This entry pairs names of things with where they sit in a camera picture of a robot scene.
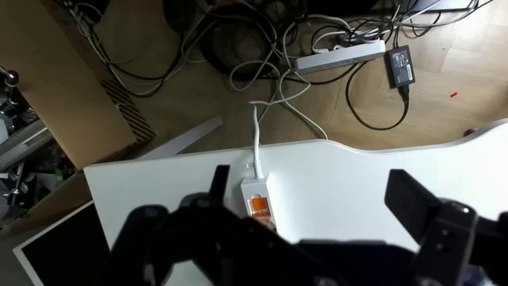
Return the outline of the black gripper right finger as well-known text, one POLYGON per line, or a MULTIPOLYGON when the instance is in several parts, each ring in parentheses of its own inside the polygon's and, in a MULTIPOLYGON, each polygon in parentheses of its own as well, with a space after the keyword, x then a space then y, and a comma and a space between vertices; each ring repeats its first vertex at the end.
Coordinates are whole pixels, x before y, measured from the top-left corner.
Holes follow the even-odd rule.
POLYGON ((392 169, 384 205, 418 245, 411 277, 438 286, 460 286, 468 265, 480 267, 499 286, 508 283, 508 219, 495 219, 453 199, 439 199, 407 172, 392 169))

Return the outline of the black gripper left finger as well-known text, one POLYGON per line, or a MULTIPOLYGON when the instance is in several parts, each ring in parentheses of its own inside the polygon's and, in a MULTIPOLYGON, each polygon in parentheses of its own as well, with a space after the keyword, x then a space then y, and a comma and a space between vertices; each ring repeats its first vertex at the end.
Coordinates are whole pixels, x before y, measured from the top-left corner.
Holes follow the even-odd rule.
POLYGON ((295 248, 223 205, 228 165, 217 165, 207 192, 131 210, 93 286, 163 286, 191 262, 212 286, 296 286, 295 248))

